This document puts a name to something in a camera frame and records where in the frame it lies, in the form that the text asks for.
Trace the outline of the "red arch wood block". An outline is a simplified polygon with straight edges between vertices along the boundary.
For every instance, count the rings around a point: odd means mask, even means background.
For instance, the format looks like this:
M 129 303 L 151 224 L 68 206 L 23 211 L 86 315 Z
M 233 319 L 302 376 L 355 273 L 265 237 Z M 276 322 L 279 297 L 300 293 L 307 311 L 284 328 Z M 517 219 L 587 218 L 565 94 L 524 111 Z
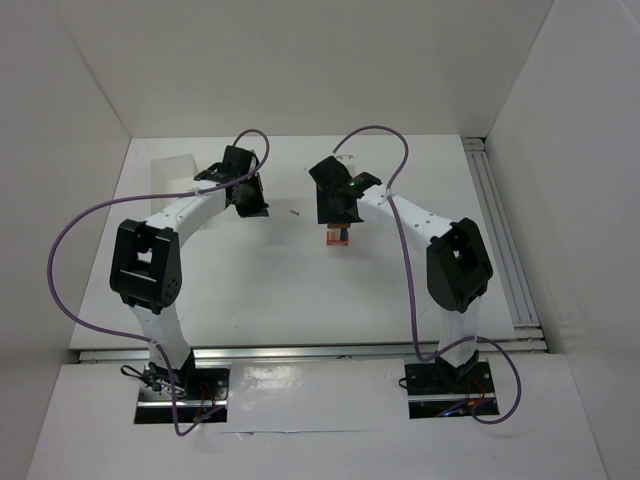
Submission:
M 334 240 L 334 241 L 332 241 L 332 240 L 330 240 L 330 239 L 328 238 L 328 232 L 327 232 L 327 235 L 326 235 L 326 244 L 327 244 L 328 246 L 332 246 L 332 245 L 343 245 L 343 246 L 348 246 L 348 245 L 349 245 L 349 233 L 348 233 L 348 240 L 346 240 L 346 241 L 343 241 L 343 240 L 337 240 L 336 238 L 335 238 L 335 240 Z

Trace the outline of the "white perforated plastic box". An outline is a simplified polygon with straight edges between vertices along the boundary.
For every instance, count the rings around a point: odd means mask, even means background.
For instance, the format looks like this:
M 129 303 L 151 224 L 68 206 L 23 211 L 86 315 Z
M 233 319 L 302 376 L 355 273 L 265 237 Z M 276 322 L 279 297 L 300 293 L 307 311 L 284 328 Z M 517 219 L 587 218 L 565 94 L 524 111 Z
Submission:
M 155 159 L 150 162 L 151 194 L 183 193 L 199 172 L 192 154 Z

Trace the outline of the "brown balloon wood block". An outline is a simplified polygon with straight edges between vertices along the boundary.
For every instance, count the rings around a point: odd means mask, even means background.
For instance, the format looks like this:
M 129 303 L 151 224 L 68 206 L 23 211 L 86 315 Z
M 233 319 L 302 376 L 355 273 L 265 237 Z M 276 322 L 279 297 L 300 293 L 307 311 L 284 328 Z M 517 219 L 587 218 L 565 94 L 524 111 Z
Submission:
M 328 229 L 348 229 L 351 227 L 351 223 L 328 223 Z

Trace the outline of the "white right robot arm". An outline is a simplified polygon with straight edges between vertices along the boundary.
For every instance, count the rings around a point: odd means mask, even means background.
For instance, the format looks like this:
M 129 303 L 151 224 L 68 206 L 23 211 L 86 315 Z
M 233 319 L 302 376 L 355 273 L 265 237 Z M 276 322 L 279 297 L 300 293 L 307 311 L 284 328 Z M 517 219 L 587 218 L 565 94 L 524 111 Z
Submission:
M 398 196 L 374 175 L 356 176 L 329 156 L 309 170 L 316 185 L 318 222 L 327 226 L 369 222 L 398 236 L 403 256 L 412 248 L 425 261 L 426 291 L 440 312 L 439 381 L 454 386 L 478 362 L 481 297 L 493 267 L 477 224 L 439 217 Z

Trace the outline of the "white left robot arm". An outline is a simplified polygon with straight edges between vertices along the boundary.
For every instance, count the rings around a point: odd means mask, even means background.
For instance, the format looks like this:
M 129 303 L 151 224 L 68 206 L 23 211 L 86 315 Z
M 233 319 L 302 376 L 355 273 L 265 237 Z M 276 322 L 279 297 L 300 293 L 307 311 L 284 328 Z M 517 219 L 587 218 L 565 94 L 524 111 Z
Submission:
M 242 218 L 266 217 L 259 164 L 253 151 L 229 145 L 223 158 L 194 177 L 187 197 L 143 221 L 119 225 L 109 285 L 151 340 L 149 368 L 182 389 L 196 386 L 195 357 L 180 327 L 175 302 L 182 287 L 180 250 L 214 216 L 233 206 Z

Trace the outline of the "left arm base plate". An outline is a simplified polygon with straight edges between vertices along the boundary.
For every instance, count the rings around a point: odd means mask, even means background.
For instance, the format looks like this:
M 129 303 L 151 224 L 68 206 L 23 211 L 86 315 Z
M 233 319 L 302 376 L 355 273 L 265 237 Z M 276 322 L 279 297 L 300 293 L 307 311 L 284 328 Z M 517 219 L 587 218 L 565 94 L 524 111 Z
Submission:
M 139 381 L 134 423 L 171 424 L 171 387 L 151 373 L 148 366 L 139 371 L 129 365 L 120 368 L 123 375 Z M 194 384 L 177 386 L 176 409 L 180 423 L 226 423 L 230 382 L 229 365 L 197 368 Z

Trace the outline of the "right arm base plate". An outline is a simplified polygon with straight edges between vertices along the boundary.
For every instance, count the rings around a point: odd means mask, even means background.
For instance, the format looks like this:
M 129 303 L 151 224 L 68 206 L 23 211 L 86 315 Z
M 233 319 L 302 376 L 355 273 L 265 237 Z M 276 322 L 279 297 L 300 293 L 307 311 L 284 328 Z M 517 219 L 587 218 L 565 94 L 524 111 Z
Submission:
M 489 363 L 480 361 L 461 380 L 447 382 L 439 364 L 406 364 L 398 381 L 408 396 L 410 419 L 467 417 L 499 414 Z

